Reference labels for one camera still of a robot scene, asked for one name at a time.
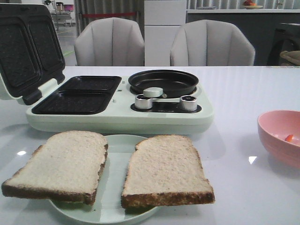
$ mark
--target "bread slice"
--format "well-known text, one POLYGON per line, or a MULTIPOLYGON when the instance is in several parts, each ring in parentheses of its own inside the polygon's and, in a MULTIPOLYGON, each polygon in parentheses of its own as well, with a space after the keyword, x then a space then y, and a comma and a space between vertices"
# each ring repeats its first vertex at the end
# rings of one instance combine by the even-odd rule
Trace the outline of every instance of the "bread slice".
POLYGON ((215 201, 197 149, 180 135, 158 135, 135 146, 121 195, 123 208, 215 201))
POLYGON ((93 204, 107 148, 107 140, 101 134, 56 134, 1 185, 2 193, 10 197, 93 204))

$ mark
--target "frying pan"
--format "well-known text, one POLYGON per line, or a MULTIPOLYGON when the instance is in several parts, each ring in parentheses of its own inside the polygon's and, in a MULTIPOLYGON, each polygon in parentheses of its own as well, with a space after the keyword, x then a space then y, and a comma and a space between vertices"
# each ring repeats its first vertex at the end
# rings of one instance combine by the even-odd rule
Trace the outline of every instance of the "frying pan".
POLYGON ((199 80, 196 76, 183 71, 159 69, 133 74, 128 79, 131 89, 136 94, 150 87, 159 87, 167 98, 179 98, 191 94, 199 80))

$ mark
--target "white plate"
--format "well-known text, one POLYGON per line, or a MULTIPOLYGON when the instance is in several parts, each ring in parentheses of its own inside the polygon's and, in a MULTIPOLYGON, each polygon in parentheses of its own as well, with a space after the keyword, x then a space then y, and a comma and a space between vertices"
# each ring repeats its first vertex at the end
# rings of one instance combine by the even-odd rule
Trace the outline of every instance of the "white plate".
POLYGON ((159 207, 128 211, 121 207, 120 199, 129 159, 135 151, 135 145, 146 138, 135 135, 108 135, 106 138, 107 160, 94 205, 50 202, 62 214, 82 222, 122 225, 140 222, 152 216, 159 207))
POLYGON ((262 8, 263 6, 244 6, 246 9, 259 9, 262 8))

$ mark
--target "white cabinet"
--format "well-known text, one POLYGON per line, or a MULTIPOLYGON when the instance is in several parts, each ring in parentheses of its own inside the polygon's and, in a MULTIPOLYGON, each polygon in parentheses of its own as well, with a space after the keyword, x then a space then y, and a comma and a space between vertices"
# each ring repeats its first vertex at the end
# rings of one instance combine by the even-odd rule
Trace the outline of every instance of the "white cabinet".
POLYGON ((178 28, 186 22, 186 10, 186 0, 144 2, 146 66, 170 65, 170 49, 178 28))

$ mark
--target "pink bowl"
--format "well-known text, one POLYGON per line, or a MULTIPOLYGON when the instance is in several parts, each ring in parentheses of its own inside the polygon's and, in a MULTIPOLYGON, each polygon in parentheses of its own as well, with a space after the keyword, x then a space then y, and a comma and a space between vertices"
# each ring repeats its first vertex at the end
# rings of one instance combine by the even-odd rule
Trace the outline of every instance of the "pink bowl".
POLYGON ((258 135, 268 152, 300 169, 300 111, 277 110, 258 117, 258 135), (291 142, 285 141, 293 135, 291 142))

